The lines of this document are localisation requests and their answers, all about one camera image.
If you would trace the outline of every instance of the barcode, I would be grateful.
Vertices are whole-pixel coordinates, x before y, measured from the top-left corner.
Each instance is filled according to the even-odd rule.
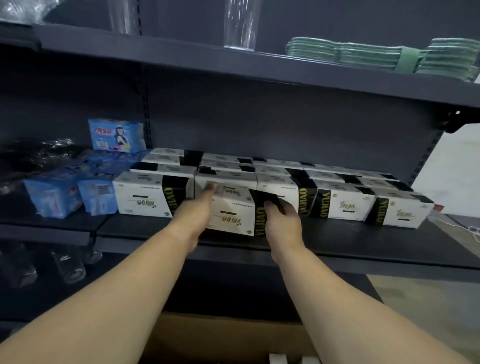
[[[98,195],[111,194],[110,186],[107,185],[107,184],[98,184],[98,185],[96,185],[96,193]]]

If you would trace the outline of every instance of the fingers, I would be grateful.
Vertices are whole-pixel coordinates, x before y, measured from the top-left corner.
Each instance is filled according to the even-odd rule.
[[[202,200],[202,201],[212,201],[212,197],[215,193],[215,189],[216,189],[216,184],[215,183],[209,183],[205,188],[204,190],[202,191],[202,193],[200,194],[200,196],[198,197],[199,200]]]
[[[264,208],[267,212],[267,218],[270,216],[281,214],[281,212],[278,210],[278,207],[272,201],[265,201]]]
[[[295,211],[295,208],[291,203],[285,200],[282,200],[281,198],[279,198],[279,200],[280,200],[280,204],[283,207],[283,212],[285,213],[286,216],[297,215],[297,212]]]

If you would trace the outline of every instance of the white cable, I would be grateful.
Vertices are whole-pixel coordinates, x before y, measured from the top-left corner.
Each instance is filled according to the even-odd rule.
[[[435,218],[435,220],[438,220],[438,221],[443,222],[444,224],[447,224],[447,225],[450,225],[450,226],[454,226],[454,227],[456,227],[456,228],[462,228],[462,229],[465,229],[465,230],[468,231],[468,232],[471,232],[472,235],[473,235],[473,238],[475,239],[475,241],[476,241],[477,243],[480,243],[480,240],[477,239],[477,235],[480,235],[480,234],[479,234],[480,229],[477,228],[476,226],[469,226],[468,229],[467,229],[465,226],[450,224],[449,222],[446,222],[446,221],[442,220],[441,218]],[[473,232],[472,230],[470,230],[470,228],[476,229],[477,232]]]

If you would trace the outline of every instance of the shelf bracket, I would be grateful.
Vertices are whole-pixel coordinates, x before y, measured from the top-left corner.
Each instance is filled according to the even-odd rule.
[[[446,115],[441,118],[443,122],[439,129],[446,133],[455,133],[465,124],[476,124],[480,122],[480,109],[459,106],[456,108],[449,108]]]

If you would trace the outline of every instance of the hand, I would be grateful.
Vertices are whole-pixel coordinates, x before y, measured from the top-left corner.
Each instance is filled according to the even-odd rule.
[[[282,199],[280,203],[284,214],[270,201],[266,201],[264,205],[267,212],[265,233],[272,248],[272,258],[278,265],[286,255],[305,248],[301,237],[301,222],[295,208]]]
[[[210,222],[215,187],[214,183],[210,183],[196,199],[183,201],[167,226],[171,234],[187,243],[188,253],[195,249],[198,237]]]

